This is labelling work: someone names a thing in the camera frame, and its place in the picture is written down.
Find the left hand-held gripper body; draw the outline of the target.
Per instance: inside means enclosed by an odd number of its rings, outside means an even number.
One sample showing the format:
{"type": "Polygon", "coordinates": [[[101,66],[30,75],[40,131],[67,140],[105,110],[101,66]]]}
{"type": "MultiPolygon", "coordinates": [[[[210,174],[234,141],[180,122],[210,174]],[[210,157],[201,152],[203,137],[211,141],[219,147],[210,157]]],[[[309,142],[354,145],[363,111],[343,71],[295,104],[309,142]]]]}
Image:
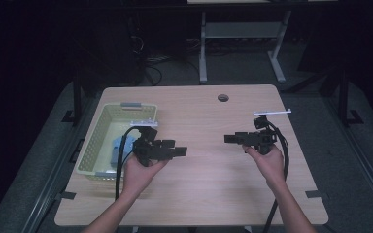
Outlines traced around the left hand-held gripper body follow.
{"type": "Polygon", "coordinates": [[[169,159],[168,149],[161,147],[161,141],[155,139],[157,130],[149,125],[134,124],[140,137],[133,142],[133,152],[138,161],[148,167],[153,160],[164,161],[169,159]]]}

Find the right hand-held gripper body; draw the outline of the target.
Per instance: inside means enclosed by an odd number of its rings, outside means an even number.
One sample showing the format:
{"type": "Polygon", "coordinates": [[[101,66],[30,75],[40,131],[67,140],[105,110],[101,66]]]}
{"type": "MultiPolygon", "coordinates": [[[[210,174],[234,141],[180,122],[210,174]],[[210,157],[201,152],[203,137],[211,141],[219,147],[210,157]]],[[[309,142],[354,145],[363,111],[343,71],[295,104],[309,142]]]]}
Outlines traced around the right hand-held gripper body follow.
{"type": "Polygon", "coordinates": [[[283,111],[257,111],[254,112],[256,118],[254,119],[254,126],[259,130],[261,141],[257,146],[257,150],[262,155],[271,151],[270,147],[280,141],[284,155],[288,154],[288,142],[280,129],[268,120],[270,115],[287,115],[291,113],[291,109],[283,111]]]}

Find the cream plastic basket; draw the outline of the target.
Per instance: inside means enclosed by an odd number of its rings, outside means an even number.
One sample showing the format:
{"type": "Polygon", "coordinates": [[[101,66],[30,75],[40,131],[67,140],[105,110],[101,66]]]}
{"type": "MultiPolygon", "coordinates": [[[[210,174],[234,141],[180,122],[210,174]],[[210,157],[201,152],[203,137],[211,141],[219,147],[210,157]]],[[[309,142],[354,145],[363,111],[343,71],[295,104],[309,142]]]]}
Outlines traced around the cream plastic basket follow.
{"type": "Polygon", "coordinates": [[[157,106],[153,104],[105,104],[88,131],[76,172],[91,180],[113,181],[117,169],[110,164],[113,140],[134,124],[155,121],[156,113],[157,106]]]}

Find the person's left hand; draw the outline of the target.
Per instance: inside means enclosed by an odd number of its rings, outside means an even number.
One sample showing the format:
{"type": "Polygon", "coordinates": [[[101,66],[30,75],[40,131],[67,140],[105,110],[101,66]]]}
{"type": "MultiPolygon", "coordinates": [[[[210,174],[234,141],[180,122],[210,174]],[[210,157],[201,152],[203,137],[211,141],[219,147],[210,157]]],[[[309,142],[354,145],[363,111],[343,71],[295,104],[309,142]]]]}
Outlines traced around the person's left hand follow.
{"type": "Polygon", "coordinates": [[[121,194],[136,199],[162,170],[168,160],[158,161],[148,167],[143,166],[135,155],[131,155],[124,166],[123,189],[121,194]]]}

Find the person's right hand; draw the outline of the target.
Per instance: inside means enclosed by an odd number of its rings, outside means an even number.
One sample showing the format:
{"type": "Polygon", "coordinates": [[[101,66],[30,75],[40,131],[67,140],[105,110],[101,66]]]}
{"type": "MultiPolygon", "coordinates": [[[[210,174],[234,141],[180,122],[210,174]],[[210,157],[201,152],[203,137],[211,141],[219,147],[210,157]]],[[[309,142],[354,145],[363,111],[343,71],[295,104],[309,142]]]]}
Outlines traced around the person's right hand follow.
{"type": "Polygon", "coordinates": [[[261,155],[252,147],[243,146],[244,153],[247,153],[256,163],[266,183],[274,194],[283,194],[288,190],[284,177],[284,158],[281,151],[275,146],[270,151],[261,155]]]}

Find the black tape strip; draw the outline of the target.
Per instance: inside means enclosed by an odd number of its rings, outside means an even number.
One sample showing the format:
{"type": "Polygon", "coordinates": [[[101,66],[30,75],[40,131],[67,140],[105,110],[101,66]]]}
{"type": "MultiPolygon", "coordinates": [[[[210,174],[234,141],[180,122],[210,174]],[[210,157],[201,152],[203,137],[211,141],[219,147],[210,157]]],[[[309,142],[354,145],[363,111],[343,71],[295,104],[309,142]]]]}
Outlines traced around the black tape strip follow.
{"type": "Polygon", "coordinates": [[[328,198],[327,193],[321,192],[319,190],[308,190],[308,191],[305,191],[305,193],[308,198],[321,198],[321,199],[328,198]]]}
{"type": "Polygon", "coordinates": [[[76,196],[76,193],[74,192],[63,191],[63,192],[57,193],[55,195],[55,199],[56,200],[61,200],[61,199],[74,200],[75,196],[76,196]]]}

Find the black metal stand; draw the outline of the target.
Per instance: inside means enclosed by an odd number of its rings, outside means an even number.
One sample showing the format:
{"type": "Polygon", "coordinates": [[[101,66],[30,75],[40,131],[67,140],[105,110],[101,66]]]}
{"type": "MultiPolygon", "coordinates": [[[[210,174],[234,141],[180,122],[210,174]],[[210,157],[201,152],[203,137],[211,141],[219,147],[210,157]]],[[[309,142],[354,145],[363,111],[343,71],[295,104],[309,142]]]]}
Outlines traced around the black metal stand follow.
{"type": "Polygon", "coordinates": [[[63,122],[70,122],[74,126],[76,126],[82,117],[82,86],[79,77],[79,71],[76,70],[73,75],[72,80],[73,85],[73,109],[68,110],[62,121],[63,122]]]}
{"type": "Polygon", "coordinates": [[[339,92],[338,92],[338,117],[345,127],[350,127],[352,124],[363,124],[363,120],[356,110],[348,107],[349,103],[349,79],[346,71],[341,73],[339,92]]]}

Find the white metal desk frame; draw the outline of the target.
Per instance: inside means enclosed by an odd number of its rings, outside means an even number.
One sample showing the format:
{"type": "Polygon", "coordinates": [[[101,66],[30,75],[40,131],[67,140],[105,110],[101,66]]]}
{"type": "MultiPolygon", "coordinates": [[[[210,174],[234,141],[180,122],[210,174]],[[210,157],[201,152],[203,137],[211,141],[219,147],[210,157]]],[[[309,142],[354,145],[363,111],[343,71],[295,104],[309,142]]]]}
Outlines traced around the white metal desk frame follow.
{"type": "Polygon", "coordinates": [[[275,47],[267,52],[275,77],[279,83],[287,80],[278,60],[278,55],[285,38],[291,11],[285,11],[281,21],[272,22],[209,22],[206,13],[201,14],[199,81],[206,83],[207,61],[206,42],[208,39],[275,39],[275,47]]]}

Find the aluminium rail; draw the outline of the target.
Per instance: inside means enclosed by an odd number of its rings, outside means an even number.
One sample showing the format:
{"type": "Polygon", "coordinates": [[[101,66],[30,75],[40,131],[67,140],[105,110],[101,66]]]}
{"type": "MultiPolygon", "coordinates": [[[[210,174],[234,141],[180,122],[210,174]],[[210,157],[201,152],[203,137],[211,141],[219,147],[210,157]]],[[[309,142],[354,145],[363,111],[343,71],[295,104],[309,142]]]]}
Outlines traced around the aluminium rail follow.
{"type": "Polygon", "coordinates": [[[351,127],[348,124],[345,124],[338,116],[338,111],[334,103],[327,98],[324,99],[324,103],[332,117],[336,120],[338,128],[346,139],[350,149],[353,151],[358,166],[362,170],[363,176],[367,179],[367,183],[373,192],[373,166],[366,157],[363,147],[358,143],[358,140],[351,131],[351,127]]]}
{"type": "Polygon", "coordinates": [[[90,125],[93,105],[97,105],[97,100],[85,97],[78,109],[70,106],[69,99],[55,104],[24,163],[30,178],[28,183],[34,186],[36,198],[21,233],[36,233],[51,205],[62,199],[90,125]]]}

